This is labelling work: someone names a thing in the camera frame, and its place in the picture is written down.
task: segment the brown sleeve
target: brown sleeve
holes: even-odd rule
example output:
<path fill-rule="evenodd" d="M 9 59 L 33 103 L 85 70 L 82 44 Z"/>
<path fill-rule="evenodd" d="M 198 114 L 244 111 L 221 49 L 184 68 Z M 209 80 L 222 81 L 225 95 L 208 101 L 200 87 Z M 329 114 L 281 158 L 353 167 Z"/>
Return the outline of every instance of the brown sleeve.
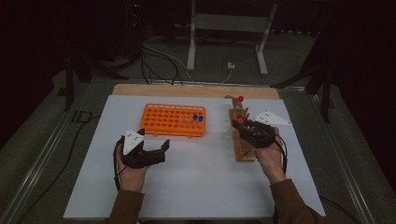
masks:
<path fill-rule="evenodd" d="M 280 223 L 328 223 L 325 217 L 306 206 L 291 179 L 271 185 Z"/>
<path fill-rule="evenodd" d="M 119 190 L 110 218 L 103 220 L 101 224 L 136 223 L 142 207 L 143 198 L 143 193 L 124 189 Z"/>

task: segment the orange test tube rack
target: orange test tube rack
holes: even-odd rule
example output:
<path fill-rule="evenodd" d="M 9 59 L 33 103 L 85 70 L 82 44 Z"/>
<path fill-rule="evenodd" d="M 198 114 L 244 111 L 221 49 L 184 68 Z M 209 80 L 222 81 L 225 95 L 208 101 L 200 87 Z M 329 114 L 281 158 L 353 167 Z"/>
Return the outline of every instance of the orange test tube rack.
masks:
<path fill-rule="evenodd" d="M 199 105 L 146 104 L 140 128 L 153 135 L 201 137 L 206 109 Z"/>

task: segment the wooden stand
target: wooden stand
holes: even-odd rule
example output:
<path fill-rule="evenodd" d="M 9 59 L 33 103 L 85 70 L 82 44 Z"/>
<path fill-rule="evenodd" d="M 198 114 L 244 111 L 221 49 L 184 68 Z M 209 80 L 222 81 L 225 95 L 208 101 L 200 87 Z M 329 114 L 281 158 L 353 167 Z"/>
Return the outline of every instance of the wooden stand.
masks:
<path fill-rule="evenodd" d="M 248 108 L 244 109 L 242 103 L 237 98 L 232 98 L 233 109 L 229 110 L 230 122 L 237 119 L 238 116 L 248 119 Z M 235 152 L 236 161 L 255 161 L 256 157 L 253 154 L 254 147 L 247 143 L 239 136 L 239 132 L 233 129 L 233 149 Z"/>

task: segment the hand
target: hand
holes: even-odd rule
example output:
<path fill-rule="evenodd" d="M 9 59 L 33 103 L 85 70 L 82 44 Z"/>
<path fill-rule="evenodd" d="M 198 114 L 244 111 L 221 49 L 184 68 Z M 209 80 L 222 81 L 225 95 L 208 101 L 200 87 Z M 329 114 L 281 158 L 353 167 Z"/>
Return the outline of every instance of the hand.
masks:
<path fill-rule="evenodd" d="M 282 146 L 282 141 L 279 137 L 279 129 L 275 127 L 276 141 Z M 271 184 L 275 184 L 286 179 L 285 173 L 282 169 L 282 152 L 281 148 L 276 143 L 269 147 L 256 148 L 254 155 L 258 159 L 264 174 L 268 177 Z"/>
<path fill-rule="evenodd" d="M 122 162 L 121 158 L 122 146 L 123 144 L 119 144 L 117 148 L 117 166 L 119 172 L 126 166 Z M 149 166 L 140 169 L 132 169 L 130 167 L 126 167 L 120 174 L 120 188 L 135 192 L 142 191 L 142 188 L 145 184 L 146 172 L 148 169 Z"/>

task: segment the person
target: person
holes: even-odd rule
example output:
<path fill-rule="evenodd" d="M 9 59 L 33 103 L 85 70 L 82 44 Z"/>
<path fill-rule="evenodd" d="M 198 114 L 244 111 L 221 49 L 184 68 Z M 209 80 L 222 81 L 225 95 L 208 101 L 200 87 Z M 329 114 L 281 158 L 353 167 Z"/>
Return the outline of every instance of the person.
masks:
<path fill-rule="evenodd" d="M 278 128 L 276 141 L 282 147 Z M 270 189 L 276 205 L 280 224 L 304 223 L 326 224 L 328 220 L 312 208 L 308 207 L 301 198 L 291 179 L 287 179 L 282 168 L 281 149 L 276 143 L 266 148 L 256 148 L 254 154 L 258 159 L 264 174 L 270 181 Z M 117 164 L 119 170 L 125 167 L 121 160 L 121 148 L 117 149 Z M 136 223 L 143 202 L 144 194 L 141 190 L 145 183 L 146 172 L 149 167 L 141 169 L 126 168 L 120 174 L 120 190 L 113 205 L 110 217 L 101 224 Z"/>

